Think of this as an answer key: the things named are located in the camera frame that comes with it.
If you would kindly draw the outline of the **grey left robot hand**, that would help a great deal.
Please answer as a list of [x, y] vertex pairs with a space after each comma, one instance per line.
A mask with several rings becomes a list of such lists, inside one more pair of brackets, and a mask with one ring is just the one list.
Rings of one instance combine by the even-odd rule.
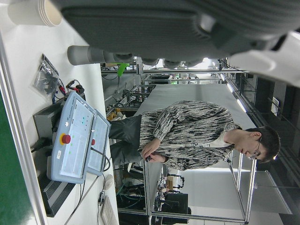
[[166, 68], [225, 58], [238, 68], [300, 85], [297, 0], [55, 0], [87, 42], [72, 64], [130, 62]]

